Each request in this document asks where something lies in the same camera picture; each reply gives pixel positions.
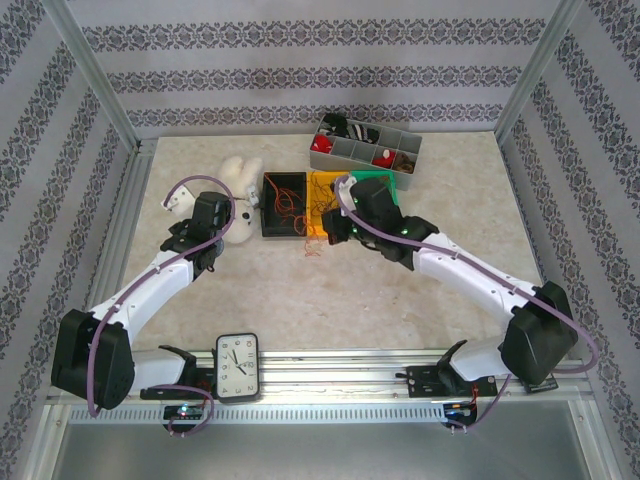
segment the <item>white stuffed animal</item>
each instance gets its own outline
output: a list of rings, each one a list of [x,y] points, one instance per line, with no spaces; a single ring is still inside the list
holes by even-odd
[[[242,243],[253,234],[257,223],[254,219],[257,219],[258,179],[263,165],[261,158],[243,160],[237,156],[226,159],[220,165],[216,178],[229,187],[236,201],[234,222],[224,235],[227,243]]]

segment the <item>black box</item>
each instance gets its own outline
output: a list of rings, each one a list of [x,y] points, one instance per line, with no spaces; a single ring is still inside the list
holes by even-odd
[[[275,209],[276,190],[271,182],[280,188],[291,190],[293,210],[290,215],[282,216]],[[307,214],[307,174],[305,172],[266,172],[262,183],[262,236],[263,237],[306,237],[307,228],[304,219]],[[289,205],[288,198],[282,198],[281,203]],[[296,232],[296,226],[304,234]]]

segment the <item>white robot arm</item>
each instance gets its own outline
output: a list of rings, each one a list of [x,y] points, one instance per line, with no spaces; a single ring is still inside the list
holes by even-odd
[[[193,250],[214,239],[228,224],[230,215],[227,196],[202,193],[195,202],[192,218],[169,229],[172,236],[140,275],[89,312],[72,310],[65,315],[54,354],[52,385],[86,399],[87,385],[93,384],[95,403],[111,409],[131,391],[177,383],[195,386],[201,381],[195,357],[189,353],[168,346],[132,352],[131,345],[171,297],[205,270],[213,271],[215,259],[223,250],[222,240],[197,252]],[[90,375],[88,346],[100,330]]]
[[[445,247],[471,258],[530,295],[536,294],[533,284],[515,279],[483,262],[460,248],[444,233],[435,233],[428,238],[430,244]],[[511,290],[487,278],[456,257],[424,248],[413,254],[413,265],[417,272],[433,277],[470,297],[493,316],[500,324],[502,331],[507,330],[513,318],[514,308],[522,308],[527,303],[526,299],[514,295]],[[467,342],[453,355],[451,366],[465,381],[511,373],[501,358],[499,347],[503,342],[504,335]]]
[[[552,282],[536,287],[466,252],[419,217],[404,217],[378,179],[338,179],[340,208],[323,214],[329,243],[355,238],[410,270],[429,275],[470,297],[500,324],[504,335],[458,342],[438,364],[451,394],[456,384],[510,374],[540,384],[575,345],[566,294]],[[564,319],[549,312],[556,312]]]

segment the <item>clock face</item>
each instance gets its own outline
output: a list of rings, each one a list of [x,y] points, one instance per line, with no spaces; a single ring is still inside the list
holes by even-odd
[[[222,335],[216,342],[216,393],[221,402],[250,401],[260,392],[258,337]]]

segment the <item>beige floor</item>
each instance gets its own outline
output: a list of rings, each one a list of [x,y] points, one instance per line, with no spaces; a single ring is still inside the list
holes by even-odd
[[[160,139],[125,281],[145,268],[174,217],[160,207],[169,188],[192,174],[215,175],[231,155],[261,156],[267,170],[309,170],[309,135]],[[404,214],[435,223],[470,252],[512,275],[539,282],[492,133],[424,134]],[[194,194],[207,188],[194,182]],[[499,333],[464,296],[387,262],[355,242],[305,257],[299,240],[227,246],[205,273],[149,321],[135,348],[171,344],[209,349],[224,333],[255,332],[263,350],[449,347]]]

